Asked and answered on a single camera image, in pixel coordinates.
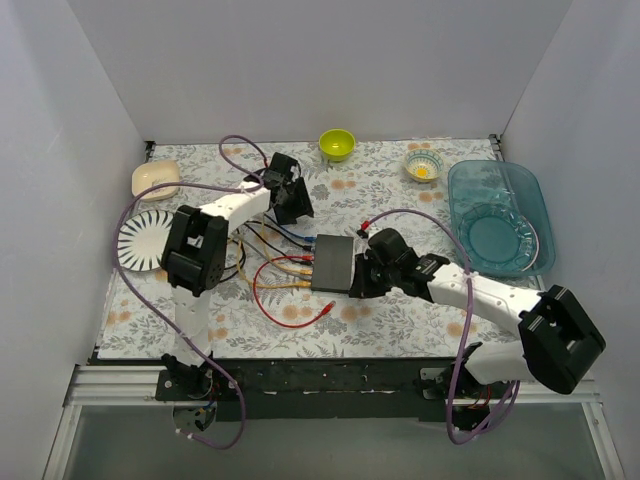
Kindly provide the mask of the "dark grey network switch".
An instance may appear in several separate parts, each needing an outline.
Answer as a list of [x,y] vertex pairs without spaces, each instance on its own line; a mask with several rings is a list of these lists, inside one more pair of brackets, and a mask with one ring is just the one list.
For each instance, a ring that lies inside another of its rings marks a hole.
[[319,234],[315,242],[311,290],[347,294],[351,287],[353,263],[352,237]]

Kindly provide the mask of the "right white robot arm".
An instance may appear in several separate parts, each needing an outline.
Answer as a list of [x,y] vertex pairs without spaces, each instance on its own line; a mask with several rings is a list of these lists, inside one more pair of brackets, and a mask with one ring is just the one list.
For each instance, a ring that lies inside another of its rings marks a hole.
[[396,230],[386,228],[355,256],[349,295],[378,298],[394,288],[432,304],[470,309],[514,335],[514,341],[501,345],[465,347],[461,360],[437,377],[437,383],[453,384],[464,397],[496,382],[515,381],[537,381],[568,395],[606,348],[569,289],[554,285],[537,291],[466,273],[445,257],[418,255]]

